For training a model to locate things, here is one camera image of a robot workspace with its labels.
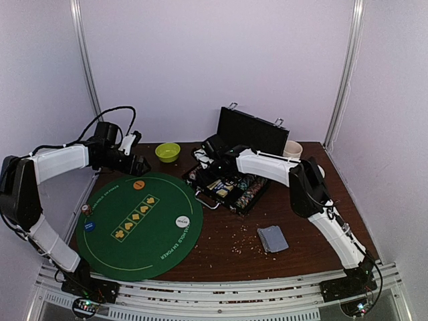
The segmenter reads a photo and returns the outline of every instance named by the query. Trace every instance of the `blue chip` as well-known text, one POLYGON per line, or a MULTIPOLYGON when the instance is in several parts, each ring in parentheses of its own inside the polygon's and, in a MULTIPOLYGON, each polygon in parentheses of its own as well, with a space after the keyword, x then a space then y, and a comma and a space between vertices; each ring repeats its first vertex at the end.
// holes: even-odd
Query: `blue chip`
POLYGON ((87 224, 85 224, 85 232, 92 232, 94 228, 95 228, 94 222, 87 222, 87 224))

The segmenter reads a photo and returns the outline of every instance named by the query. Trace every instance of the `cup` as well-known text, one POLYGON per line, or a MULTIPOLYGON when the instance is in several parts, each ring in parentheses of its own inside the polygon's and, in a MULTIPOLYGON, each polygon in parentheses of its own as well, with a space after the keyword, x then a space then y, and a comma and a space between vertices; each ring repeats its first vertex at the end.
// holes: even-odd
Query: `cup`
POLYGON ((282 152, 282 156, 300 158, 300 155, 302 155, 302 152, 303 152, 303 147, 301 144, 293 140, 287 140, 286 147, 282 152))

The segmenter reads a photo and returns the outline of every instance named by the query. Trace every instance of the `wooden table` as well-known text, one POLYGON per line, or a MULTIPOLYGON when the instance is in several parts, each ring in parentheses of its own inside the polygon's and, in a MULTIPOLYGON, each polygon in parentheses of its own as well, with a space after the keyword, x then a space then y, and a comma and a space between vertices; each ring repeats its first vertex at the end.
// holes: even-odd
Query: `wooden table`
MULTIPOLYGON (((180 177, 196 165, 191 156, 197 143, 182 143, 181 155, 173 164, 161 163, 154 154, 158 144, 140 144, 134 153, 144 155, 152 171, 180 177)), ((378 258, 377 251, 358 211, 328 155, 319 142, 303 142, 302 158, 314 156, 326 172, 328 190, 352 232, 378 258)), ((120 173, 100 175, 92 193, 121 177, 120 173)), ((77 249, 73 237, 70 245, 77 249)), ((307 219, 294 214, 288 188, 272 182, 269 189, 244 219, 224 207, 204 207, 201 236, 194 250, 176 267, 156 280, 180 282, 230 282, 283 278, 342 269, 340 260, 323 235, 307 219), (280 226, 290 248, 265 253, 257 228, 280 226)))

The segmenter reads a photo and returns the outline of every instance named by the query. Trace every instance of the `bowl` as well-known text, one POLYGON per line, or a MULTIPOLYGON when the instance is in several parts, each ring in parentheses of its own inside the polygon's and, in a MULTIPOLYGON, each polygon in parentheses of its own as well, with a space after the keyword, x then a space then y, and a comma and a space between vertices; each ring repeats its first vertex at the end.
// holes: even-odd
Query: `bowl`
POLYGON ((155 154, 163 163, 172 163, 180 156, 180 145, 174 142, 166 142, 156 147, 155 154))

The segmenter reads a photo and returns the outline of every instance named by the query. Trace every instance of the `poker mat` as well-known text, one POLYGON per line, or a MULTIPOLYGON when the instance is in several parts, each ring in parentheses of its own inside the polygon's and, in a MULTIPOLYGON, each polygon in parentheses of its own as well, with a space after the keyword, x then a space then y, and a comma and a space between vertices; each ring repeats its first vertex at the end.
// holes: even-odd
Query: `poker mat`
POLYGON ((122 177, 88 200, 76 237, 80 255, 105 276, 141 281, 179 264, 195 246, 203 222, 195 192, 175 177, 122 177))

